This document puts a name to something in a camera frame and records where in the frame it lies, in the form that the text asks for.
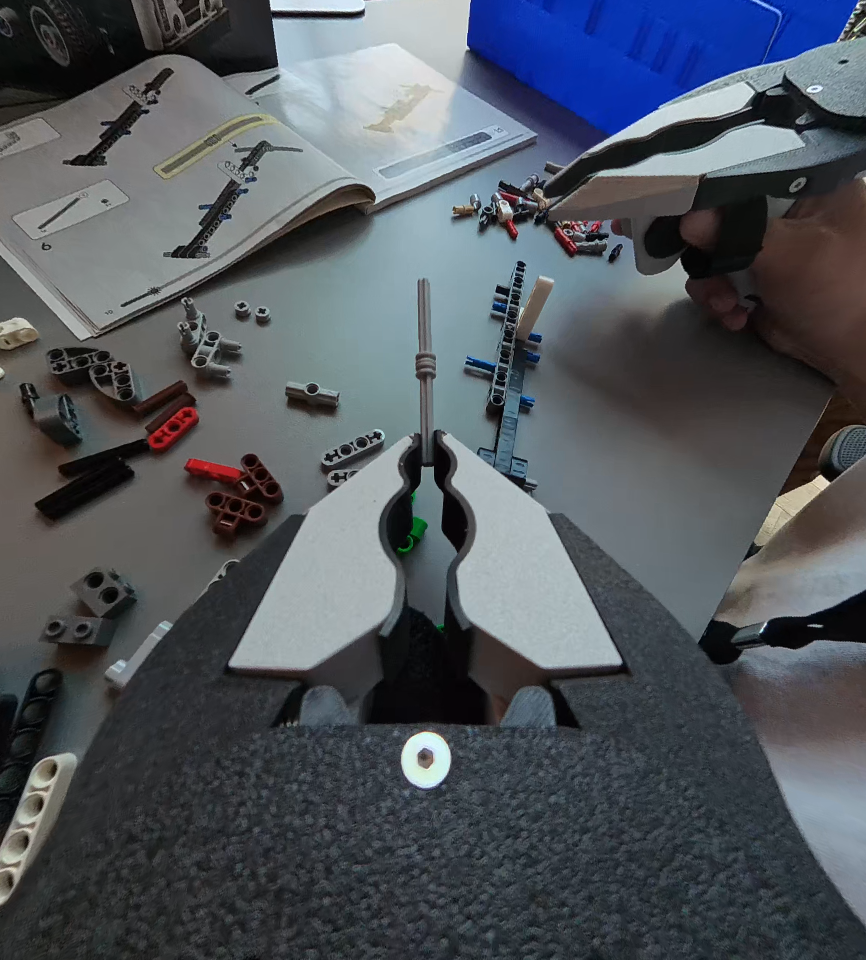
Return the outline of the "grey lego axle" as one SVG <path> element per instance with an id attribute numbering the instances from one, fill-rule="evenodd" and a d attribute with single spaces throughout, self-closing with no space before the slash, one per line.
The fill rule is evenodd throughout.
<path id="1" fill-rule="evenodd" d="M 422 465 L 435 462 L 434 383 L 438 373 L 437 354 L 432 343 L 431 286 L 427 278 L 416 283 L 417 352 L 415 377 L 419 386 L 419 438 Z"/>

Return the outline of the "grey shoe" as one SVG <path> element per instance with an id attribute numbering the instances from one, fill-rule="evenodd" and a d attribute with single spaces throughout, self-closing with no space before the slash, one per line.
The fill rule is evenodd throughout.
<path id="1" fill-rule="evenodd" d="M 826 441 L 818 460 L 819 474 L 834 481 L 866 456 L 866 426 L 851 424 Z"/>

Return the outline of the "long lego beam assembly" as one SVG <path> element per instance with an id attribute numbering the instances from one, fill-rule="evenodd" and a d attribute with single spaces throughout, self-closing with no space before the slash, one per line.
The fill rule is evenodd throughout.
<path id="1" fill-rule="evenodd" d="M 528 461 L 515 452 L 519 420 L 530 412 L 535 399 L 524 391 L 526 373 L 541 360 L 542 335 L 535 330 L 539 317 L 552 294 L 555 282 L 539 275 L 527 282 L 527 265 L 515 262 L 509 280 L 496 286 L 490 316 L 500 323 L 494 358 L 467 356 L 467 372 L 487 377 L 489 386 L 485 412 L 496 423 L 492 447 L 481 447 L 478 456 L 526 493 L 536 483 L 529 477 Z"/>

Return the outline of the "pile of small lego pins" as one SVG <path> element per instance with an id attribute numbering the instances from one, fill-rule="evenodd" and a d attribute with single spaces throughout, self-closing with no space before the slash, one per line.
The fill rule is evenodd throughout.
<path id="1" fill-rule="evenodd" d="M 606 258 L 608 263 L 620 258 L 624 243 L 613 237 L 605 220 L 555 219 L 545 186 L 546 180 L 538 174 L 532 174 L 520 186 L 499 180 L 486 201 L 471 194 L 466 203 L 453 205 L 451 219 L 474 221 L 480 233 L 499 227 L 512 241 L 517 239 L 520 227 L 532 224 L 551 234 L 570 258 Z"/>

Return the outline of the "black lego set box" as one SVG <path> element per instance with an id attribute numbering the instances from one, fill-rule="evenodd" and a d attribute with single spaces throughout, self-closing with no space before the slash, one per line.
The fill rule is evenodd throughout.
<path id="1" fill-rule="evenodd" d="M 160 54 L 221 76 L 276 67 L 270 4 L 0 1 L 0 90 L 76 93 Z"/>

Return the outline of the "green lego connector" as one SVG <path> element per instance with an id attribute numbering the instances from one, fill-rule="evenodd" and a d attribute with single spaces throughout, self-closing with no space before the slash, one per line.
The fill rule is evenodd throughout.
<path id="1" fill-rule="evenodd" d="M 394 549 L 398 555 L 412 552 L 425 537 L 428 529 L 427 521 L 415 512 L 416 490 L 412 490 L 410 498 L 406 496 L 397 500 L 392 514 L 392 534 Z"/>

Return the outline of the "lego instruction booklet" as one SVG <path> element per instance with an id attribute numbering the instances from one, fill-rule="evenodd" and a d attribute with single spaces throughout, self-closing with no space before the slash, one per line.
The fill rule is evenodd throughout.
<path id="1" fill-rule="evenodd" d="M 0 126 L 0 256 L 82 341 L 535 140 L 393 43 L 229 78 L 163 54 Z"/>

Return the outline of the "white lego beam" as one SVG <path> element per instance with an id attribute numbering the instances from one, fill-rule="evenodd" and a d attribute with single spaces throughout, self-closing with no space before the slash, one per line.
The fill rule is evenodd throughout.
<path id="1" fill-rule="evenodd" d="M 77 765 L 74 753 L 63 752 L 31 768 L 0 845 L 0 910 L 49 837 Z"/>

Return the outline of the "black lego axle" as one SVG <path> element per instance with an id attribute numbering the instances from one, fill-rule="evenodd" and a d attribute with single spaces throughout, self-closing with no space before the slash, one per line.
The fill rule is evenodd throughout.
<path id="1" fill-rule="evenodd" d="M 60 463 L 56 469 L 62 477 L 76 478 L 98 469 L 102 470 L 111 466 L 115 461 L 126 462 L 150 452 L 151 447 L 148 438 L 142 437 L 106 450 Z"/>
<path id="2" fill-rule="evenodd" d="M 72 479 L 66 485 L 37 500 L 33 507 L 45 519 L 57 521 L 134 477 L 125 461 L 113 459 Z"/>

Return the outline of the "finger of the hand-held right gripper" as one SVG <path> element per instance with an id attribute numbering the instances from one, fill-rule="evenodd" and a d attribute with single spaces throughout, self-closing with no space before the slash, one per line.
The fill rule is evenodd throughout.
<path id="1" fill-rule="evenodd" d="M 692 150 L 660 153 L 629 167 L 583 174 L 567 186 L 551 179 L 546 197 L 557 219 L 649 218 L 688 212 L 702 182 L 744 162 L 765 160 L 805 145 L 787 128 L 735 128 Z"/>
<path id="2" fill-rule="evenodd" d="M 594 174 L 626 169 L 661 154 L 689 151 L 743 123 L 759 93 L 746 81 L 701 88 L 661 107 L 578 156 L 547 183 L 560 199 Z"/>

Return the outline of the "red lego liftarm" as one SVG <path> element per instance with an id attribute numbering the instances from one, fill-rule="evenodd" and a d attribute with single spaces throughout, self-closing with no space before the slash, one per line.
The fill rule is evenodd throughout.
<path id="1" fill-rule="evenodd" d="M 197 409 L 183 406 L 149 434 L 148 447 L 157 453 L 169 450 L 198 424 Z"/>

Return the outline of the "dark grey lego block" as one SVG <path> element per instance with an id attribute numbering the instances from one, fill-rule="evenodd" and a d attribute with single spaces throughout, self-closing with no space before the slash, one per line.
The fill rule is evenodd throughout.
<path id="1" fill-rule="evenodd" d="M 71 583 L 70 590 L 95 618 L 116 618 L 136 602 L 134 587 L 112 568 L 87 571 Z"/>

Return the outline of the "grey lego connector block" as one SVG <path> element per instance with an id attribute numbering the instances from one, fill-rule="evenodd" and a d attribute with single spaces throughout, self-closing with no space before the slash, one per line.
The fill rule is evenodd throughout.
<path id="1" fill-rule="evenodd" d="M 39 641 L 82 648 L 106 648 L 117 628 L 116 620 L 102 617 L 66 615 L 47 620 Z"/>

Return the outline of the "brown lego axle connector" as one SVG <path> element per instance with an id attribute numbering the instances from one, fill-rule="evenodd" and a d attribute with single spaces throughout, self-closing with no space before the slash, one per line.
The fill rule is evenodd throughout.
<path id="1" fill-rule="evenodd" d="M 142 419 L 162 410 L 171 402 L 174 402 L 177 399 L 185 396 L 186 393 L 187 383 L 184 380 L 177 380 L 169 386 L 132 405 L 129 408 L 129 411 L 139 419 Z"/>

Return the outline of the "dark grey curved lego piece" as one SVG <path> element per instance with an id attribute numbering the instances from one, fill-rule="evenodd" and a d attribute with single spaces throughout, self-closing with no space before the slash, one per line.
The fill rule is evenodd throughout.
<path id="1" fill-rule="evenodd" d="M 65 449 L 81 443 L 78 414 L 66 393 L 42 396 L 30 382 L 21 382 L 18 390 L 26 413 L 45 437 Z"/>

